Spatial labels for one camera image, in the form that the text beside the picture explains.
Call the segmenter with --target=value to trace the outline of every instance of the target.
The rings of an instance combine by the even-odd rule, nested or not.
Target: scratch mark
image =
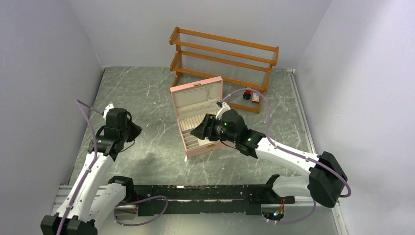
[[[279,105],[281,104],[281,101],[278,102],[277,106],[275,107],[274,111],[271,113],[271,117],[272,115],[274,115],[275,111],[277,110],[277,108],[279,107]]]
[[[300,142],[301,142],[301,137],[300,137],[299,131],[297,130],[297,126],[295,124],[294,124],[294,128],[296,129],[296,132],[297,132],[297,135],[298,135],[298,138],[299,138],[299,141],[297,142],[297,146],[296,146],[296,148],[298,148],[298,146],[300,145]]]
[[[206,162],[209,161],[210,157],[212,156],[212,152],[210,152],[209,157],[207,158]]]
[[[233,166],[232,174],[229,177],[229,184],[231,183],[231,180],[232,180],[232,177],[233,177],[233,173],[235,172],[235,168],[236,168],[236,165]]]
[[[206,170],[205,170],[205,161],[203,161],[203,158],[202,158],[202,166],[203,166],[203,173],[204,173],[205,178],[206,178],[206,183],[208,183],[208,182],[209,182],[209,180],[208,180],[208,176],[206,175]]]
[[[121,83],[121,81],[122,81],[122,79],[124,78],[124,76],[125,75],[123,75],[121,78],[120,78],[120,80],[118,81],[118,83],[113,87],[113,89],[110,91],[110,93],[104,98],[104,101],[113,93],[113,91],[117,88],[117,86]]]
[[[150,94],[150,86],[151,86],[151,82],[150,82],[150,84],[148,84],[147,97],[148,97],[148,94]]]

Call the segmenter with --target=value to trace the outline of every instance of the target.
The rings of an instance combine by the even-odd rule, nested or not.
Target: table surface
[[[103,110],[108,103],[113,102],[116,107],[127,109],[132,115],[133,122],[141,126],[143,132],[130,149],[119,154],[116,162],[105,175],[102,185],[106,185],[114,175],[131,177],[136,185],[204,185],[264,184],[273,174],[284,176],[294,174],[292,170],[279,164],[247,157],[231,148],[196,155],[185,161],[184,146],[169,89],[174,77],[175,73],[165,67],[106,67],[94,107]],[[179,85],[200,79],[185,74]],[[225,96],[240,88],[242,87],[224,83],[223,94]],[[265,95],[271,107],[271,137],[285,145],[310,152],[296,93],[286,70],[272,71],[269,89]],[[242,93],[235,94],[229,101],[256,105],[244,100]],[[265,104],[262,105],[260,114],[237,111],[244,117],[249,128],[266,132]],[[95,130],[105,124],[104,119],[98,114],[92,114],[90,119]],[[69,185],[73,185],[82,169],[91,139],[91,133],[86,129]],[[295,207],[289,217],[299,218],[307,214],[310,209],[311,207]],[[229,232],[255,234],[258,230],[274,233],[277,229],[274,225],[264,226],[266,222],[261,216],[254,218],[236,213],[165,215],[162,218],[151,223],[152,225],[140,228],[119,228],[120,226],[117,227],[109,222],[103,226],[106,228],[103,234],[111,234],[110,231],[114,233],[117,229],[126,229],[125,234],[138,231],[139,234],[176,234],[172,233],[176,231],[181,235]],[[217,227],[210,230],[204,228],[212,224],[216,224]],[[318,207],[314,215],[306,221],[287,225],[278,230],[285,231],[285,234],[301,234],[307,231],[308,234],[337,234],[332,211],[322,207]]]

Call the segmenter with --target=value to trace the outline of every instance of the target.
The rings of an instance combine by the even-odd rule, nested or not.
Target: wooden shelf
[[[176,27],[169,43],[176,45],[170,70],[176,72],[172,87],[182,74],[203,78],[221,76],[224,82],[249,87],[264,93],[268,90],[271,69],[278,61],[278,47],[271,47]],[[230,103],[238,109],[259,113],[257,108]]]

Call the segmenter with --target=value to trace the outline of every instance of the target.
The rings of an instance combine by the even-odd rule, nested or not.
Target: robotic arm
[[[96,235],[97,229],[116,205],[136,201],[132,179],[123,176],[114,176],[105,191],[94,201],[105,173],[114,164],[124,144],[134,141],[142,130],[132,122],[130,112],[114,108],[113,104],[105,108],[103,117],[106,124],[96,133],[97,157],[91,141],[84,167],[66,200],[54,216],[46,215],[43,218],[41,229],[44,235],[57,234],[61,220],[64,220],[61,234]]]
[[[248,129],[242,116],[227,103],[218,102],[218,106],[221,107],[218,114],[206,114],[202,123],[191,131],[192,135],[202,140],[233,142],[246,156],[266,159],[294,170],[300,176],[279,176],[274,182],[273,191],[280,197],[306,196],[328,208],[336,205],[345,185],[321,165],[328,166],[344,181],[347,177],[332,154],[306,153],[278,143],[263,133]]]
[[[312,197],[325,207],[335,206],[345,184],[332,172],[321,167],[321,164],[328,166],[344,181],[347,181],[347,177],[332,154],[306,153],[278,143],[263,133],[248,129],[243,118],[227,103],[218,102],[218,106],[221,110],[217,115],[206,114],[202,123],[191,131],[192,135],[202,140],[233,142],[235,148],[246,156],[266,159],[293,169],[299,176],[276,176],[273,183],[271,182],[272,191],[280,198],[306,196]],[[123,176],[114,176],[106,189],[95,199],[102,178],[124,148],[124,144],[134,141],[142,130],[132,122],[131,114],[127,110],[114,108],[112,104],[106,107],[103,117],[106,124],[96,133],[97,158],[91,141],[81,174],[64,203],[55,215],[46,215],[43,218],[41,229],[44,235],[57,234],[61,221],[61,234],[97,235],[103,221],[117,205],[136,201],[132,179]],[[168,186],[167,192],[169,189],[174,191],[174,195],[179,195],[180,191],[183,191],[185,197],[191,191],[184,186]]]

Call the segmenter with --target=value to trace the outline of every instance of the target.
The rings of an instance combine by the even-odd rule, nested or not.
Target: small box
[[[261,97],[258,95],[258,93],[252,92],[252,103],[259,104],[259,99],[261,99]]]
[[[170,88],[180,135],[188,157],[226,147],[220,141],[200,140],[190,134],[205,114],[217,114],[223,80],[214,77]]]

